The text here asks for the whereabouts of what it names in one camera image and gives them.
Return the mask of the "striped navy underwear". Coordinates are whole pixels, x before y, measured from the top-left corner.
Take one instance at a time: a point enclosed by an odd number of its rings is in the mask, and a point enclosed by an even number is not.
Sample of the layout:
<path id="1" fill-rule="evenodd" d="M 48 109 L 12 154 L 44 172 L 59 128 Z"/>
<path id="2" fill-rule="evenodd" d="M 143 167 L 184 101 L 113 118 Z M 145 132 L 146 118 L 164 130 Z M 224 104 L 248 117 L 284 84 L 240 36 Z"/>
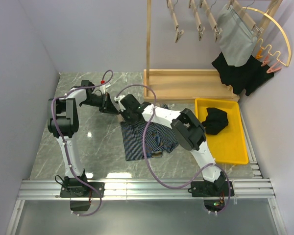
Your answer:
<path id="1" fill-rule="evenodd" d="M 136 108 L 142 109 L 142 120 L 129 125 L 126 122 L 120 123 L 126 161 L 138 161 L 162 157 L 163 152 L 171 153 L 179 146 L 179 142 L 172 130 L 171 123 L 179 115 L 179 111 L 168 109 L 166 105 L 155 108 L 155 116 L 152 122 L 145 127 L 153 114 L 153 105 L 144 102 Z"/>

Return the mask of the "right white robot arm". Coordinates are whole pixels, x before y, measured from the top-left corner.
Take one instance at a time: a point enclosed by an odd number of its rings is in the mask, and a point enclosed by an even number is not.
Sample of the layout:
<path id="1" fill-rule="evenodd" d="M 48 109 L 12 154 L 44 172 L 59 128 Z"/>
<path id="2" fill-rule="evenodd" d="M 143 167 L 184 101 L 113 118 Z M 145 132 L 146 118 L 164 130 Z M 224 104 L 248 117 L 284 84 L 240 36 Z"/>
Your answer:
<path id="1" fill-rule="evenodd" d="M 121 109 L 121 115 L 127 123 L 146 121 L 142 135 L 143 157 L 154 179 L 162 186 L 170 189 L 180 189 L 191 184 L 199 175 L 203 175 L 207 192 L 213 196 L 220 196 L 221 192 L 228 192 L 231 197 L 231 184 L 225 171 L 216 164 L 212 156 L 205 136 L 205 130 L 194 113 L 185 108 L 182 111 L 174 111 L 159 107 L 155 104 L 140 103 L 132 94 L 119 95 L 114 98 Z M 195 158 L 200 170 L 187 183 L 173 187 L 163 183 L 153 172 L 147 158 L 146 133 L 152 123 L 171 129 L 179 145 L 189 151 Z"/>

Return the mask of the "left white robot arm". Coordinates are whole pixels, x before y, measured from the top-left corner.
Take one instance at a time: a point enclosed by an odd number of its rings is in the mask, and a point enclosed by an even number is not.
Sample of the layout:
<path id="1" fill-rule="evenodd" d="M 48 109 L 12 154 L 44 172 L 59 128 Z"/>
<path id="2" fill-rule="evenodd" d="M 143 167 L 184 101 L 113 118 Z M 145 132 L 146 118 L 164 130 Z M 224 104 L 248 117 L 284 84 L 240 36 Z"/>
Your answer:
<path id="1" fill-rule="evenodd" d="M 66 94 L 48 101 L 48 130 L 56 138 L 65 164 L 65 176 L 55 176 L 61 186 L 62 197 L 97 197 L 103 196 L 104 184 L 92 186 L 82 166 L 78 147 L 77 132 L 79 117 L 77 108 L 82 105 L 98 107 L 101 113 L 119 114 L 106 89 L 108 81 L 102 80 L 95 86 L 89 80 L 83 80 L 79 87 L 71 88 Z"/>

